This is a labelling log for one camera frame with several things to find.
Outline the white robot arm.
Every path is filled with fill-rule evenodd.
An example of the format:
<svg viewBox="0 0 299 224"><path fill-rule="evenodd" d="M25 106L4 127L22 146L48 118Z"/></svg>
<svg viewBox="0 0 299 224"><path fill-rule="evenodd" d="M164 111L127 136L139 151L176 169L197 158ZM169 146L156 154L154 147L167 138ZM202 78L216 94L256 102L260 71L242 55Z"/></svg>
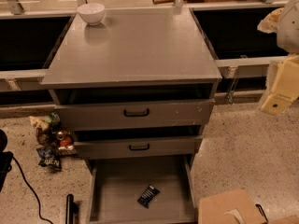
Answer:
<svg viewBox="0 0 299 224"><path fill-rule="evenodd" d="M263 33L277 34L277 45L288 52L280 63L271 62L267 69L266 92L259 109L279 115L299 97L299 0L269 13L257 26Z"/></svg>

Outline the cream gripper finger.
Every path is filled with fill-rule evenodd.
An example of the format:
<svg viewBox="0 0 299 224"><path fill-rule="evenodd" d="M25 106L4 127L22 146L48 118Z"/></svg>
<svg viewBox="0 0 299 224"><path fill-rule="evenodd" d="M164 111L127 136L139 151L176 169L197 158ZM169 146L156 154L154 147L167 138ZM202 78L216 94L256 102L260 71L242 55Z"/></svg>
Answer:
<svg viewBox="0 0 299 224"><path fill-rule="evenodd" d="M266 91L260 100L260 110L279 115L299 97L299 55L289 55L283 61L271 62L267 69Z"/></svg>
<svg viewBox="0 0 299 224"><path fill-rule="evenodd" d="M267 34L276 33L278 31L279 18L282 11L283 7L280 7L270 12L260 21L257 30Z"/></svg>

